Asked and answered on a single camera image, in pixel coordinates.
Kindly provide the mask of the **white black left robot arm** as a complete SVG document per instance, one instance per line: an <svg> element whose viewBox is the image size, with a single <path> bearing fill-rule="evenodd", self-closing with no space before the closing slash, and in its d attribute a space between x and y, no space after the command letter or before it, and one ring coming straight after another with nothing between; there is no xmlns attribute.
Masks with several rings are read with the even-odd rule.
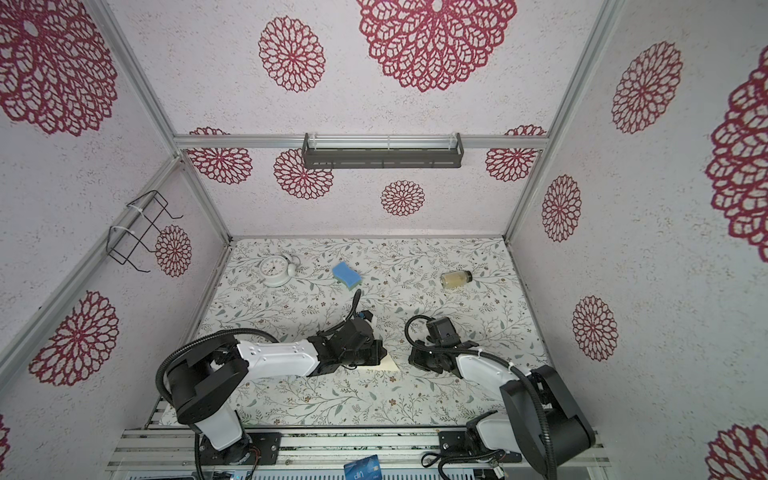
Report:
<svg viewBox="0 0 768 480"><path fill-rule="evenodd" d="M244 383L273 377L317 377L378 366L388 355L368 311L292 343L255 328L219 330L164 359L155 386L177 421L217 452L246 449L243 423L230 397Z"/></svg>

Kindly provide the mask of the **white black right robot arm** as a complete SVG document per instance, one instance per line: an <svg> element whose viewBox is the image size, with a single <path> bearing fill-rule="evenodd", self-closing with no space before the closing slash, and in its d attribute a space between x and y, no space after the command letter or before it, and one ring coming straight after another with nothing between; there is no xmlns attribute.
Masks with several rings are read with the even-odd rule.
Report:
<svg viewBox="0 0 768 480"><path fill-rule="evenodd" d="M560 465L591 449L596 433L550 365L524 370L473 341L463 341L451 320L415 315L404 326L411 346L409 364L436 374L450 373L476 384L503 404L468 421L463 445L446 446L433 463L525 461L545 479Z"/></svg>

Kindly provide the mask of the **cream square paper sheet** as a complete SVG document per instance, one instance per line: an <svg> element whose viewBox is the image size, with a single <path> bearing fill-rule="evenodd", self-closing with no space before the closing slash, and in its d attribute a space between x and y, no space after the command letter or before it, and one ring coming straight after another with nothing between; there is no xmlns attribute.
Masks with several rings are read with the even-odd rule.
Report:
<svg viewBox="0 0 768 480"><path fill-rule="evenodd" d="M384 372L399 372L397 364L393 360L390 354L387 354L377 365L360 365L357 367L359 371L384 371Z"/></svg>

